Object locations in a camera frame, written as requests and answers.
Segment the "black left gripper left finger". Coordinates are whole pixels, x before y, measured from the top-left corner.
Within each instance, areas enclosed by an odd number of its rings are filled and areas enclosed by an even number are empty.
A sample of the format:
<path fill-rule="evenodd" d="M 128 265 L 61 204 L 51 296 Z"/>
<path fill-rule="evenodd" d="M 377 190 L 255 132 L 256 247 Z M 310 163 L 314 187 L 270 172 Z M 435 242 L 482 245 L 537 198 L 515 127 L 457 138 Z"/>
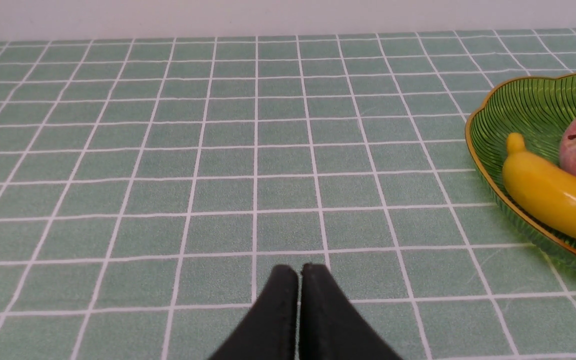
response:
<path fill-rule="evenodd" d="M 298 275 L 277 264 L 258 298 L 211 360 L 293 360 L 296 352 Z"/>

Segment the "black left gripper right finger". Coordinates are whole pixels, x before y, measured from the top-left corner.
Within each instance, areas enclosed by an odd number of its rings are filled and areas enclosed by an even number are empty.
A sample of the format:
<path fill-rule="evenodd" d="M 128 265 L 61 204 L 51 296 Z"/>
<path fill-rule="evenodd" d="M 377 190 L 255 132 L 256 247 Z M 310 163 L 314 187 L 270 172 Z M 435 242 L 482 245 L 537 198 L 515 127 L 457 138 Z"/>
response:
<path fill-rule="evenodd" d="M 324 264 L 302 266 L 301 360 L 400 360 L 360 315 Z"/>

